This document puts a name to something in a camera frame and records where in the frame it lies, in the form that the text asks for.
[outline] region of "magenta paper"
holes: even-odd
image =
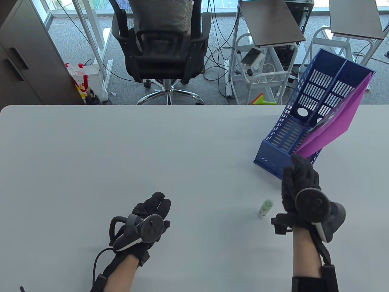
[[[305,138],[296,154],[309,157],[348,130],[372,77],[373,74],[370,73],[310,130],[311,133]]]

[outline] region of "chrome chair leg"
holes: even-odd
[[[165,95],[166,95],[166,104],[167,105],[173,104],[173,102],[172,102],[172,93],[171,92],[166,92]]]
[[[174,86],[176,86],[176,85],[177,85],[178,83],[180,83],[180,82],[181,82],[181,79],[177,79],[177,80],[173,83],[172,86],[174,87]]]
[[[150,79],[150,80],[151,80],[151,82],[152,82],[153,84],[155,84],[155,85],[158,86],[159,88],[162,88],[162,87],[163,87],[163,84],[159,83],[159,82],[156,81],[155,79]]]
[[[179,89],[173,89],[173,93],[178,93],[178,94],[181,94],[181,95],[185,95],[185,96],[188,96],[188,97],[191,97],[195,100],[197,100],[198,103],[200,104],[204,104],[204,101],[195,93],[193,92],[189,92],[189,91],[185,91],[185,90],[179,90]]]
[[[181,94],[183,96],[193,98],[193,99],[195,99],[197,101],[196,104],[204,104],[204,101],[197,94],[195,94],[193,92],[189,92],[189,91],[185,91],[185,90],[179,90],[179,89],[175,89],[174,88],[174,85],[179,83],[180,79],[176,80],[174,82],[174,84],[172,84],[170,79],[164,79],[163,80],[163,84],[155,81],[154,79],[151,79],[151,80],[153,82],[156,82],[156,84],[158,84],[158,86],[161,87],[161,90],[158,90],[158,91],[153,92],[153,93],[151,93],[149,95],[146,95],[145,97],[142,97],[140,100],[138,100],[137,104],[143,104],[146,101],[152,100],[152,99],[154,99],[156,97],[160,97],[160,96],[165,96],[166,104],[173,104],[174,93]]]
[[[152,99],[154,99],[156,97],[160,97],[160,96],[164,96],[164,95],[165,95],[165,92],[163,92],[163,91],[156,91],[156,92],[150,93],[150,94],[142,97],[140,100],[138,100],[137,104],[143,104],[146,101],[149,101],[149,100],[152,100]]]

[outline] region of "glue stick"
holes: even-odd
[[[266,200],[265,202],[263,202],[261,208],[259,209],[258,217],[259,218],[265,217],[272,207],[273,207],[272,200]]]

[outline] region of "hand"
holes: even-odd
[[[152,195],[151,198],[147,199],[144,203],[139,203],[136,205],[134,210],[132,211],[132,214],[139,216],[142,219],[147,218],[150,215],[157,214],[162,217],[162,219],[165,219],[167,214],[169,213],[170,206],[172,202],[169,199],[165,199],[165,195],[161,192],[156,192]],[[169,227],[170,227],[170,221],[165,220],[164,223],[164,233]],[[124,226],[122,226],[117,233],[118,235],[123,234],[124,232]],[[147,250],[149,250],[153,245],[154,242],[151,243],[137,243],[130,248],[123,250],[122,252],[117,252],[116,256],[122,257],[122,253],[125,253],[127,255],[134,255],[137,259],[139,259],[139,265],[142,266],[143,263],[149,258],[149,253]]]
[[[319,174],[308,159],[293,155],[292,163],[293,167],[284,169],[281,195],[285,211],[296,213],[296,195],[305,188],[321,188]]]

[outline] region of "cable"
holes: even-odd
[[[368,45],[370,45],[370,44],[367,44],[366,46],[364,46],[364,47],[362,48],[362,50],[359,51],[359,53],[358,53],[357,56],[355,57],[355,62],[357,62],[358,57],[361,55],[362,51],[363,51],[364,49],[367,48]]]
[[[227,101],[228,101],[228,99],[234,99],[234,98],[233,98],[233,97],[228,97],[228,96],[226,96],[226,95],[223,94],[223,93],[221,92],[221,90],[220,90],[220,79],[223,78],[223,77],[227,74],[228,69],[225,68],[224,62],[223,62],[223,64],[220,64],[220,55],[219,55],[219,53],[221,54],[221,56],[222,56],[222,58],[223,58],[223,61],[226,60],[226,58],[225,58],[224,55],[223,55],[223,49],[231,49],[231,48],[232,48],[232,46],[228,43],[228,40],[231,38],[231,36],[232,36],[232,34],[233,34],[233,32],[234,32],[235,27],[236,27],[236,25],[237,25],[237,22],[239,21],[239,18],[236,18],[235,23],[234,23],[234,26],[233,26],[233,28],[232,28],[232,30],[231,30],[231,33],[230,33],[230,35],[228,36],[228,38],[226,39],[226,38],[223,36],[223,34],[221,33],[219,24],[218,24],[218,22],[217,22],[216,14],[215,14],[215,19],[214,19],[214,17],[213,17],[213,14],[212,14],[212,13],[215,13],[215,6],[214,6],[214,11],[212,11],[212,5],[211,5],[211,3],[210,3],[210,0],[208,0],[208,4],[209,4],[209,7],[210,7],[210,9],[211,9],[211,16],[212,16],[212,21],[213,21],[213,23],[214,23],[215,34],[216,34],[216,41],[217,41],[217,45],[218,45],[219,47],[216,48],[215,46],[213,46],[213,47],[216,48],[216,50],[214,50],[214,51],[211,51],[211,49],[208,47],[208,49],[211,51],[211,54],[210,54],[209,56],[207,56],[207,60],[206,60],[206,62],[205,62],[205,64],[204,64],[204,66],[208,63],[209,60],[211,60],[211,61],[212,61],[213,63],[215,63],[215,65],[216,65],[216,66],[212,66],[212,68],[218,67],[218,74],[217,74],[217,79],[208,79],[208,78],[205,76],[205,74],[203,75],[203,77],[204,77],[204,79],[206,79],[206,80],[208,80],[208,81],[216,81],[216,80],[217,80],[217,87],[218,87],[218,91],[219,91],[220,95],[222,95],[222,96],[223,96],[224,98],[226,98]],[[219,32],[220,32],[222,38],[224,39],[224,43],[221,44],[221,45],[220,45],[220,43],[219,43],[219,38],[218,38],[218,33],[217,33],[217,29],[216,29],[215,23],[216,23],[216,25],[217,25],[217,27],[218,27],[218,30],[219,30]],[[214,53],[215,53],[215,52],[217,52],[217,61],[216,61],[215,58],[214,58]],[[223,75],[220,75],[220,69],[225,70],[225,72],[224,72]],[[225,86],[225,88],[224,88],[224,93],[226,92],[228,82],[231,82],[231,81],[228,80],[228,81],[226,82],[226,86]]]
[[[78,31],[82,34],[82,36],[86,39],[86,41],[88,42],[89,45],[91,45],[91,43],[89,42],[88,38],[84,35],[84,33],[78,28],[77,24],[73,21],[73,19],[69,16],[69,14],[66,12],[65,8],[62,6],[61,2],[59,0],[57,0],[58,4],[61,6],[62,10],[65,12],[65,14],[67,15],[67,17],[71,20],[71,22],[74,24],[74,26],[78,29]],[[135,80],[130,80],[130,79],[126,79],[126,78],[123,78],[123,77],[120,77],[118,75],[116,75],[115,73],[113,73],[111,70],[109,70],[107,68],[106,65],[104,65],[103,63],[103,66],[105,67],[105,69],[107,69],[107,71],[111,72],[112,75],[115,75],[116,77],[120,78],[120,79],[123,79],[123,80],[126,80],[126,81],[131,81],[131,82],[136,82]]]
[[[108,247],[108,248],[103,249],[101,252],[99,252],[99,254],[97,255],[97,257],[95,259],[95,263],[93,264],[93,283],[92,283],[92,286],[94,285],[95,278],[96,278],[96,264],[97,264],[97,260],[98,260],[99,256],[101,256],[101,254],[103,252],[106,252],[107,250],[114,250],[114,249],[112,247]]]
[[[352,55],[356,55],[355,62],[357,61],[357,57],[359,57],[359,56],[364,57],[365,56],[365,54],[362,54],[361,52],[359,52],[359,53],[353,52]],[[372,59],[374,61],[377,61],[377,62],[380,62],[380,63],[384,63],[384,64],[388,64],[389,65],[388,62],[382,61],[380,59],[376,59],[376,58],[370,58],[370,59]]]
[[[371,58],[371,59],[374,60],[374,61],[377,61],[377,62],[380,62],[380,63],[384,63],[384,64],[388,64],[388,65],[389,65],[388,62],[382,61],[382,60],[380,60],[380,59],[376,59],[376,58]]]

